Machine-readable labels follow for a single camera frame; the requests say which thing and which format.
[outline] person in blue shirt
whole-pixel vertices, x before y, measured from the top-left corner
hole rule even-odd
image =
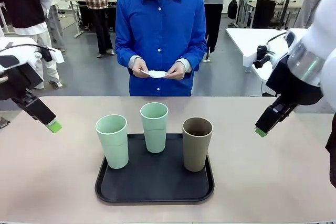
[[[116,52],[130,73],[130,95],[191,96],[205,30],[203,0],[118,0]],[[153,79],[141,70],[168,75]]]

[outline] tray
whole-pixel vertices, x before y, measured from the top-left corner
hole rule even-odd
[[[99,199],[197,203],[212,194],[215,184],[209,158],[198,173],[185,169],[182,134],[167,134],[166,148],[158,154],[146,149],[144,134],[129,134],[128,148],[129,162],[122,169],[111,169],[104,158],[95,186]]]

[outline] green tape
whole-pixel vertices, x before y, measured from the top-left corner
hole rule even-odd
[[[264,136],[267,135],[265,132],[263,132],[263,131],[262,131],[261,129],[259,129],[259,128],[256,128],[256,132],[257,132],[257,134],[258,134],[259,136],[261,136],[261,137],[264,137]]]
[[[60,125],[57,121],[50,126],[48,126],[48,125],[46,125],[46,126],[53,133],[57,133],[62,128],[62,125]]]

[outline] cable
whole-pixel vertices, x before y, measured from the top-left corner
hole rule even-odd
[[[0,50],[0,52],[6,51],[7,49],[11,49],[11,48],[14,48],[14,47],[23,47],[23,46],[39,47],[39,48],[42,48],[42,49],[47,49],[47,50],[49,50],[49,51],[56,52],[56,51],[53,50],[53,49],[46,48],[46,47],[42,47],[42,46],[39,46],[39,45],[34,45],[34,44],[21,44],[21,45],[10,46],[10,47],[7,47],[7,48],[4,48],[4,49]]]
[[[275,40],[276,38],[280,37],[281,35],[285,35],[287,32],[278,34],[277,36],[274,36],[273,38],[269,39],[266,44],[270,43],[272,40]]]

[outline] mint green cup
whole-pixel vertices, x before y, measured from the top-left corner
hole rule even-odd
[[[121,115],[107,115],[96,123],[96,131],[104,154],[112,169],[128,163],[127,120]]]
[[[168,107],[162,103],[152,102],[140,110],[146,147],[151,153],[160,153],[166,147],[166,128]]]

